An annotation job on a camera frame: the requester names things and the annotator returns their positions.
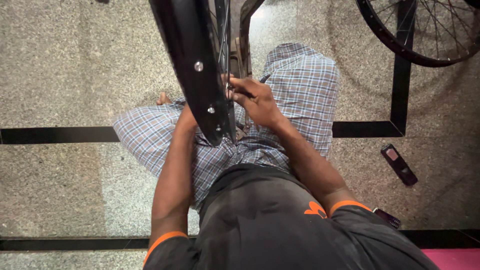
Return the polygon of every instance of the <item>orange logo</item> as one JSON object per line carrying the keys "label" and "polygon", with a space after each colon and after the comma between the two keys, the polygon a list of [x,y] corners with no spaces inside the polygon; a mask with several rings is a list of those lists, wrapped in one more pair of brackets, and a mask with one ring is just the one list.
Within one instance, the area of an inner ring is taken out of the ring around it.
{"label": "orange logo", "polygon": [[304,214],[307,214],[307,215],[319,215],[322,217],[322,219],[324,219],[327,214],[325,213],[324,209],[319,206],[316,202],[310,202],[309,203],[309,206],[310,206],[310,209],[308,210],[305,210]]}

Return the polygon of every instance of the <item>person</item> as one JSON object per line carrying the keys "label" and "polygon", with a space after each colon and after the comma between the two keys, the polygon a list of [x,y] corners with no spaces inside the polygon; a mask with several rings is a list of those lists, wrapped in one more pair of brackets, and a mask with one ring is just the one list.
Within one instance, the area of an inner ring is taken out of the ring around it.
{"label": "person", "polygon": [[[163,160],[144,269],[437,269],[361,204],[324,157],[338,87],[334,62],[286,44],[269,54],[265,71],[269,84],[230,79],[240,110],[260,125],[236,144],[206,145],[184,103],[173,128],[164,108],[134,110],[115,121],[120,140],[142,164],[155,168]],[[157,104],[172,106],[173,115],[177,108],[165,94]],[[168,128],[150,131],[156,123]],[[152,147],[163,146],[164,138],[165,155]],[[196,174],[196,160],[215,178]],[[195,241],[187,236],[190,206],[200,215]]]}

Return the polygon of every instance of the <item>bolt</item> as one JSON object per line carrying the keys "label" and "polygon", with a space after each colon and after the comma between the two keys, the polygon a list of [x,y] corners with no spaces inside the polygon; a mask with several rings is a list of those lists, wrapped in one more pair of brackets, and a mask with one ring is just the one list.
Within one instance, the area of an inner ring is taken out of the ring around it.
{"label": "bolt", "polygon": [[197,63],[195,63],[195,65],[193,65],[193,67],[196,71],[200,72],[204,69],[204,64],[198,61]]}

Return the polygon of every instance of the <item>checkered cloth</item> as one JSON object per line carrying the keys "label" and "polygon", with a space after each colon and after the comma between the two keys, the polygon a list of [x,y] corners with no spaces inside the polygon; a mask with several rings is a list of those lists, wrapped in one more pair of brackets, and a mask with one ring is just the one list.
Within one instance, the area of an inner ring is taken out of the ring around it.
{"label": "checkered cloth", "polygon": [[[267,56],[264,74],[280,111],[323,156],[332,137],[339,73],[335,62],[303,44],[281,44]],[[156,177],[160,175],[175,123],[185,99],[173,104],[135,108],[113,120],[122,144]],[[235,104],[236,125],[243,128],[244,109]],[[192,165],[193,208],[199,209],[213,181],[228,167],[253,163],[289,172],[288,157],[267,128],[252,127],[235,144],[224,138],[217,147],[197,130]]]}

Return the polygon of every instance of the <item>black phone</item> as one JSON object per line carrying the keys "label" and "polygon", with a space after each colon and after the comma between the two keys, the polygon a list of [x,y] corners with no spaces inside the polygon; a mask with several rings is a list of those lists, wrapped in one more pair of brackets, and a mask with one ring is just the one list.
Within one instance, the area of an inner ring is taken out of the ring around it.
{"label": "black phone", "polygon": [[405,185],[413,185],[418,182],[415,174],[392,144],[388,144],[382,148],[380,153]]}
{"label": "black phone", "polygon": [[388,224],[392,225],[395,229],[398,229],[401,225],[401,222],[398,218],[390,215],[389,213],[383,211],[380,208],[375,208],[373,212],[381,217],[384,221],[386,221]]}

